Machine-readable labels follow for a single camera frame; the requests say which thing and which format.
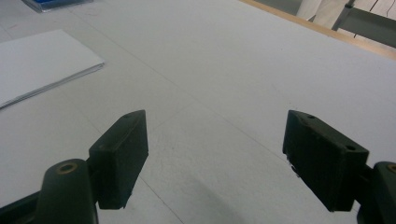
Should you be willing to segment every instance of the wooden edge trim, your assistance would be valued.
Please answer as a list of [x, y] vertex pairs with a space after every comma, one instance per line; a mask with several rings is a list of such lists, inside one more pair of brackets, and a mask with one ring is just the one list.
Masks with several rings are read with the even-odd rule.
[[387, 58], [390, 58], [390, 59], [396, 61], [396, 53], [394, 53], [392, 51], [389, 51], [389, 50], [386, 50], [386, 49], [381, 49], [379, 47], [370, 45], [370, 44], [368, 44], [368, 43], [366, 43], [364, 41], [361, 41], [359, 39], [355, 39], [355, 38], [353, 38], [351, 36], [347, 36], [347, 35], [343, 35], [343, 34], [337, 33], [337, 32], [335, 32], [335, 31], [333, 31], [331, 29], [328, 29], [326, 27], [323, 27], [323, 26], [317, 25], [317, 24], [315, 24], [313, 22], [306, 21], [306, 20], [304, 20], [302, 18], [290, 15], [289, 13], [283, 12], [283, 11], [278, 10], [276, 8], [268, 7], [268, 6], [266, 6], [266, 5], [262, 4], [262, 3], [254, 1], [254, 0], [239, 0], [239, 1], [241, 1], [243, 3], [246, 3], [248, 5], [251, 5], [253, 7], [259, 8], [261, 10], [267, 11], [267, 12], [269, 12], [271, 14], [274, 14], [274, 15], [276, 15], [276, 16], [278, 16], [280, 18], [283, 18], [285, 20], [292, 21], [294, 23], [302, 25], [302, 26], [304, 26], [304, 27], [306, 27], [308, 29], [311, 29], [311, 30], [316, 31], [318, 33], [321, 33], [323, 35], [330, 36], [330, 37], [335, 38], [335, 39], [339, 39], [339, 40], [344, 41], [344, 42], [346, 42], [348, 44], [357, 46], [357, 47], [359, 47], [361, 49], [369, 50], [369, 51], [371, 51], [373, 53], [382, 55], [384, 57], [387, 57]]

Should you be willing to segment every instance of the table surface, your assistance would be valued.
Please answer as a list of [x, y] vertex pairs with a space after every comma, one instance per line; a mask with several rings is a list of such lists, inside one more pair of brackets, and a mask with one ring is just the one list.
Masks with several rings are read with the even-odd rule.
[[396, 161], [389, 58], [236, 0], [96, 0], [45, 14], [0, 1], [0, 42], [55, 29], [106, 64], [0, 111], [0, 206], [39, 190], [52, 164], [88, 158], [139, 109], [149, 157], [126, 208], [99, 211], [101, 223], [356, 223], [290, 169], [290, 109], [369, 149], [370, 165]]

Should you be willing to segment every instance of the paper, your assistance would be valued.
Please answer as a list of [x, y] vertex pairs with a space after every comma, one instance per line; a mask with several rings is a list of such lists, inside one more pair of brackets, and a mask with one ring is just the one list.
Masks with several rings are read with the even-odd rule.
[[0, 44], [0, 109], [82, 77], [104, 61], [62, 30]]

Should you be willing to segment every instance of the white table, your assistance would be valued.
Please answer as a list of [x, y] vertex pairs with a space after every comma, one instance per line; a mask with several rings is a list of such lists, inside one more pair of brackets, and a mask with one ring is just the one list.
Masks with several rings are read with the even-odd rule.
[[96, 0], [36, 14], [0, 1], [0, 41], [64, 29], [105, 67], [0, 111], [0, 206], [146, 109], [149, 157], [101, 223], [356, 223], [281, 153], [289, 109], [396, 161], [396, 62], [236, 0]]

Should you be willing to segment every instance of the white paper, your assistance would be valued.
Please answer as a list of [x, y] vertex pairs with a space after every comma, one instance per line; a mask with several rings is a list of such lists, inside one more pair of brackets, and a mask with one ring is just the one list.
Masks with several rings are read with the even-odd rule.
[[0, 44], [0, 109], [103, 67], [63, 30]]

